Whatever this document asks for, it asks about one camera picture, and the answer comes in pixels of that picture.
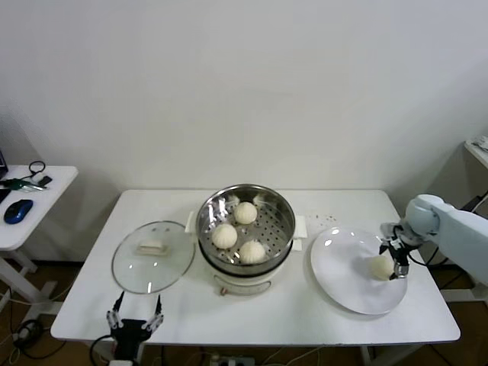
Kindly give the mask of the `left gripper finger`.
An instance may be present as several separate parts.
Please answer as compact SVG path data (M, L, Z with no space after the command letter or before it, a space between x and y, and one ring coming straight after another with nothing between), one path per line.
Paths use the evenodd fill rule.
M156 301L155 313L149 320L147 320L142 325L142 329L145 329L146 331L156 331L159 328L159 326L163 323L163 320L164 320L164 314L162 312L162 301L161 301L161 296L159 295Z
M106 318L110 328L122 328L124 326L119 314L119 310L123 302L123 298L124 298L124 292L122 291L120 296L116 299L112 308L106 313Z

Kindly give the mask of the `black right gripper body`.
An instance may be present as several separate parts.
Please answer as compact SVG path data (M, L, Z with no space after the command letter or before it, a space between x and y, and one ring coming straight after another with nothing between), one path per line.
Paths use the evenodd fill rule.
M410 250L404 246L400 239L390 237L390 254L397 264L408 264L409 252Z

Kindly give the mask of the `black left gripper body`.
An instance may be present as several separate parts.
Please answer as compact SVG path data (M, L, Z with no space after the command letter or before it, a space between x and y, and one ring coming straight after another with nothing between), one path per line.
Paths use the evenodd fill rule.
M111 337L116 343L114 358L116 360L136 360L143 342L148 340L151 332L145 320L122 319L122 327L111 330Z

